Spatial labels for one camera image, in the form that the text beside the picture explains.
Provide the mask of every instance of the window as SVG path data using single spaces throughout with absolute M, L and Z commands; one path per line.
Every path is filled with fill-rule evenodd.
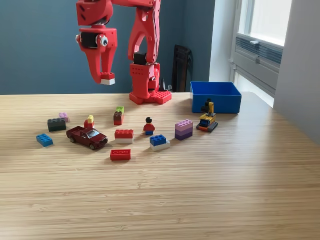
M 97 130 L 91 130 L 89 131 L 87 134 L 88 134 L 88 137 L 91 139 L 93 138 L 94 136 L 97 136 L 100 132 L 98 132 Z
M 292 0 L 242 0 L 238 33 L 285 45 Z
M 232 71 L 271 97 L 276 93 L 292 0 L 237 0 Z

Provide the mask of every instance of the red robot arm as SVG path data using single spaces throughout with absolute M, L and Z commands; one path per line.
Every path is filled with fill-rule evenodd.
M 133 90 L 130 99 L 137 104 L 157 102 L 163 104 L 171 99 L 168 91 L 159 92 L 160 65 L 158 57 L 160 26 L 159 13 L 161 0 L 78 0 L 76 3 L 81 34 L 76 36 L 80 49 L 86 54 L 93 79 L 98 84 L 115 83 L 115 74 L 111 72 L 114 55 L 117 49 L 117 30 L 107 28 L 113 14 L 113 4 L 136 7 L 135 21 L 129 39 L 128 58 Z M 146 37 L 147 53 L 139 55 L 143 38 Z

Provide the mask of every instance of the blue box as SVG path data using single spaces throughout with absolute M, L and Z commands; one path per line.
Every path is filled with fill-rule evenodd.
M 201 113 L 207 99 L 214 103 L 216 114 L 237 114 L 240 112 L 241 93 L 233 82 L 192 81 L 190 86 L 192 112 Z
M 158 145 L 166 144 L 166 142 L 167 142 L 167 139 L 163 135 L 150 137 L 150 143 L 154 147 Z
M 40 143 L 43 147 L 48 147 L 54 144 L 51 137 L 47 136 L 46 134 L 37 135 L 35 138 L 36 141 Z

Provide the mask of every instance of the black object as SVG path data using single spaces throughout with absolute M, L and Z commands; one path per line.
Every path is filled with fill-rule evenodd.
M 199 127 L 204 127 L 206 128 L 206 126 L 201 126 L 202 124 L 199 123 L 197 126 L 196 126 L 196 129 L 199 129 Z M 209 132 L 209 133 L 212 133 L 213 130 L 215 130 L 215 128 L 218 126 L 218 123 L 215 121 L 213 122 L 210 126 L 207 127 L 206 131 Z
M 193 56 L 189 48 L 175 45 L 172 67 L 172 92 L 185 92 L 188 70 L 192 77 Z
M 159 82 L 159 92 L 166 92 L 166 85 L 165 85 L 165 79 L 161 78 Z
M 49 132 L 66 130 L 66 120 L 64 118 L 53 118 L 47 121 Z
M 145 122 L 146 122 L 147 124 L 152 123 L 151 117 L 148 116 L 148 117 L 145 119 Z
M 81 45 L 86 49 L 96 49 L 98 47 L 96 38 L 99 34 L 94 32 L 82 32 L 81 33 Z
M 138 65 L 146 65 L 147 64 L 146 56 L 147 56 L 146 53 L 135 52 L 133 54 L 133 63 Z
M 209 110 L 210 110 L 210 108 L 209 108 L 209 103 L 210 103 L 210 102 L 211 102 L 211 99 L 208 98 L 208 99 L 206 100 L 206 102 L 204 103 L 204 106 L 201 107 L 201 112 L 203 112 L 203 113 L 209 113 L 209 114 L 212 113 L 212 112 L 209 112 Z

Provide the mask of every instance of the blue plastic bin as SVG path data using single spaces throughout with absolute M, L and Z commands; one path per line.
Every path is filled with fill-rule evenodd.
M 241 93 L 233 82 L 192 81 L 192 112 L 201 113 L 201 106 L 207 99 L 214 103 L 216 114 L 237 114 L 240 112 Z

